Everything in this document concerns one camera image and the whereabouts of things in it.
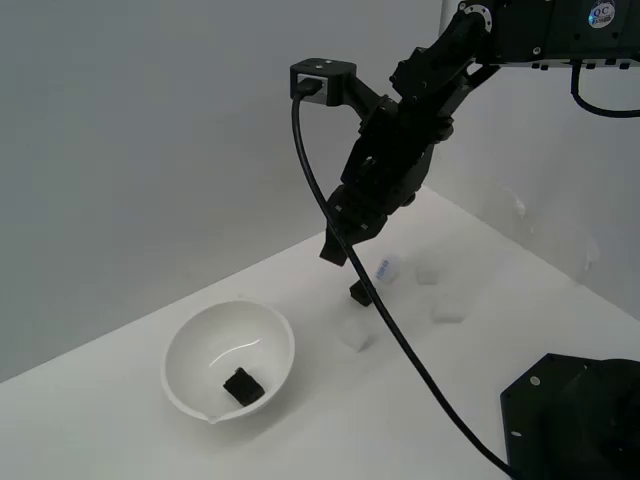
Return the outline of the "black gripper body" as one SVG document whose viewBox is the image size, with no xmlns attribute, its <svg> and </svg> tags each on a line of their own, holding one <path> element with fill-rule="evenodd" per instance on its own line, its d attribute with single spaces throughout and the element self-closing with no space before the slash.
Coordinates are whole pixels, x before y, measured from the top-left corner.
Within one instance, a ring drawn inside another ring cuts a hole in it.
<svg viewBox="0 0 640 480">
<path fill-rule="evenodd" d="M 355 224 L 386 215 L 410 201 L 430 165 L 428 150 L 453 133 L 449 114 L 409 108 L 384 97 L 360 125 L 330 197 L 353 197 Z"/>
</svg>

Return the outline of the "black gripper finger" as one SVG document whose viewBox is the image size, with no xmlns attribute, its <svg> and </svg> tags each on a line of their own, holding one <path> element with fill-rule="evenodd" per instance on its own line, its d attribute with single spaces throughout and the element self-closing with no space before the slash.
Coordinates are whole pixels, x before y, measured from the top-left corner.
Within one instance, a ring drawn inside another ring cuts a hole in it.
<svg viewBox="0 0 640 480">
<path fill-rule="evenodd" d="M 327 201 L 331 221 L 327 222 L 327 232 L 334 237 L 334 228 L 347 243 L 356 242 L 355 207 L 353 197 L 330 197 Z"/>
<path fill-rule="evenodd" d="M 356 222 L 355 232 L 352 234 L 352 244 L 357 245 L 364 243 L 378 236 L 387 220 L 388 217 L 386 215 L 358 220 Z"/>
</svg>

